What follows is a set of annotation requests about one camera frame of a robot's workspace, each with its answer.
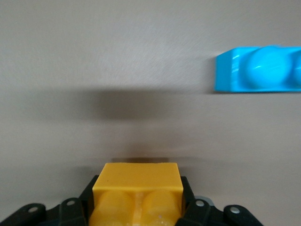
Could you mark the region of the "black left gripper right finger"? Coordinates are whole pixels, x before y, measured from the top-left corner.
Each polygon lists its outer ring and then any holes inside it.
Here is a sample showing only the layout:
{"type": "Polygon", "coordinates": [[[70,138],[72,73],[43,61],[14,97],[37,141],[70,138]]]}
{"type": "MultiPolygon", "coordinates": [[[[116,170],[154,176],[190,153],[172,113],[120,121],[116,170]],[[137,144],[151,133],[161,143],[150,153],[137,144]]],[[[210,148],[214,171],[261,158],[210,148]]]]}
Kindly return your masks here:
{"type": "Polygon", "coordinates": [[[245,207],[228,205],[223,211],[204,198],[196,198],[185,176],[183,185],[182,226],[261,226],[262,223],[245,207]]]}

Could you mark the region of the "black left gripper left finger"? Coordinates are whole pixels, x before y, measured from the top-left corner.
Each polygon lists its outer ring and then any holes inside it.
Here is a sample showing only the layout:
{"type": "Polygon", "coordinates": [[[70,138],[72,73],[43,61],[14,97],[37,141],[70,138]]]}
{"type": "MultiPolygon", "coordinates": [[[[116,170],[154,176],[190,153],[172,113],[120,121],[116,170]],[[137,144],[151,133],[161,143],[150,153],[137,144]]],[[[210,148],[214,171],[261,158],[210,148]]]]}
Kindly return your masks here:
{"type": "Polygon", "coordinates": [[[0,222],[2,226],[87,226],[94,210],[92,188],[98,179],[95,175],[76,198],[68,198],[51,209],[42,203],[20,207],[0,222]]]}

